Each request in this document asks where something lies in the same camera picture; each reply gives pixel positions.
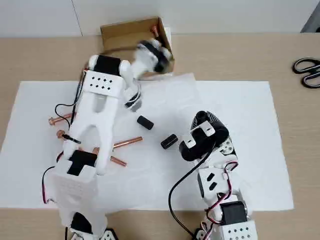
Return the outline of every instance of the red wire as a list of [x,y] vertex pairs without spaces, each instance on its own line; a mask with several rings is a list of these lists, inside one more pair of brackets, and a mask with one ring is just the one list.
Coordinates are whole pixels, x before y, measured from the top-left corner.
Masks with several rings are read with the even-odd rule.
[[209,231],[207,231],[206,234],[204,235],[203,240],[206,240],[206,239],[207,239],[207,237],[208,237],[208,235],[210,234],[210,232],[212,231],[212,228],[213,228],[213,227],[214,227],[214,224],[211,223],[210,229],[209,229]]
[[212,209],[214,209],[218,204],[220,204],[223,200],[226,200],[226,199],[228,199],[230,196],[231,196],[231,194],[232,194],[232,185],[231,185],[231,182],[230,182],[230,178],[229,178],[229,174],[228,174],[228,169],[227,169],[227,167],[229,166],[229,165],[231,165],[231,164],[234,164],[234,166],[230,169],[230,171],[233,171],[239,164],[238,164],[238,162],[237,161],[230,161],[230,162],[228,162],[226,165],[225,165],[225,167],[224,167],[224,173],[227,175],[227,183],[228,183],[228,193],[225,193],[220,199],[218,199],[218,201],[216,201],[211,207],[209,207],[208,209],[206,209],[205,211],[206,211],[206,217],[209,219],[209,221],[211,221],[212,223],[214,223],[214,224],[217,224],[217,225],[219,225],[220,224],[220,222],[219,221],[216,221],[216,220],[214,220],[213,218],[211,218],[210,216],[209,216],[209,212],[212,210]]
[[[63,151],[59,153],[59,155],[56,157],[56,162],[59,162],[59,159],[62,157],[63,154],[64,154]],[[47,198],[46,198],[45,175],[46,175],[47,171],[49,171],[50,169],[53,169],[54,167],[55,166],[48,167],[42,175],[41,188],[42,188],[42,201],[44,204],[48,203]]]

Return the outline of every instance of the white wall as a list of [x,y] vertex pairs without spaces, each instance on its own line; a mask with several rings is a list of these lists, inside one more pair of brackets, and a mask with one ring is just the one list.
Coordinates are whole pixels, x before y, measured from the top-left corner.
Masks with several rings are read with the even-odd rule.
[[319,0],[74,0],[84,35],[159,15],[173,33],[300,32]]
[[159,15],[173,33],[300,32],[319,0],[0,0],[0,37],[100,34]]
[[70,0],[0,0],[0,37],[81,36]]

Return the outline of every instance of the black scissor handle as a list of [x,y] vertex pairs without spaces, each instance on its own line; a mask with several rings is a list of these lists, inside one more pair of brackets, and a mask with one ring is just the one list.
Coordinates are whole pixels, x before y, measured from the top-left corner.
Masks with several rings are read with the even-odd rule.
[[315,79],[317,77],[320,77],[320,71],[314,71],[312,74],[305,76],[301,79],[301,83],[303,86],[309,89],[320,89],[320,83],[319,84],[311,84],[308,83],[309,80]]
[[[308,67],[305,67],[305,68],[302,68],[302,69],[299,69],[297,68],[298,65],[300,63],[313,63],[312,66],[308,66]],[[317,69],[320,69],[320,60],[317,60],[315,58],[312,58],[312,57],[304,57],[304,58],[301,58],[297,61],[295,61],[292,65],[292,71],[295,73],[295,74],[305,74],[305,73],[311,73],[311,72],[315,72]]]

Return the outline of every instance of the scissor handle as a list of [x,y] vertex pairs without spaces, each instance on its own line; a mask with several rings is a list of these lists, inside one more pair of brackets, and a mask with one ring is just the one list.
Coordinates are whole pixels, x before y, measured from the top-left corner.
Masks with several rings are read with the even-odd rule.
[[[300,63],[304,63],[304,62],[308,62],[308,63],[313,63],[314,65],[313,66],[308,66],[306,68],[302,68],[302,69],[298,69],[298,65]],[[304,58],[301,58],[297,61],[295,61],[292,65],[292,71],[295,73],[295,74],[305,74],[305,73],[311,73],[311,72],[314,72],[316,71],[317,69],[320,69],[320,60],[317,60],[315,58],[312,58],[312,57],[304,57]]]
[[320,89],[320,83],[319,84],[310,84],[308,83],[309,80],[315,79],[317,77],[320,77],[320,71],[314,71],[312,74],[305,76],[301,79],[301,83],[303,86],[309,89]]

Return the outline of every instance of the white sheet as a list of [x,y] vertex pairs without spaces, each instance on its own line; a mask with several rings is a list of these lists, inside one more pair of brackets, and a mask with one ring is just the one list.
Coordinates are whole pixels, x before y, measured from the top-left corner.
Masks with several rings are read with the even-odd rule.
[[[57,103],[73,101],[76,82],[21,82],[0,154],[0,207],[54,208],[41,197],[43,171],[55,163],[62,149],[58,129],[49,126]],[[172,185],[191,164],[177,151],[178,144],[163,150],[160,142],[172,133],[190,129],[198,109],[209,110],[228,127],[240,165],[236,173],[249,187],[256,211],[292,209],[293,199],[282,151],[277,116],[267,82],[194,81],[192,74],[163,81],[143,82],[143,106],[137,113],[120,108],[114,140],[143,136],[142,142],[118,148],[113,155],[127,167],[110,162],[99,177],[100,204],[105,211],[123,209],[167,210]],[[61,109],[62,113],[70,109]],[[154,122],[148,131],[136,123],[139,115]],[[84,147],[99,144],[94,132]],[[51,195],[50,173],[45,179]],[[179,210],[203,210],[193,174],[177,189],[172,205]]]

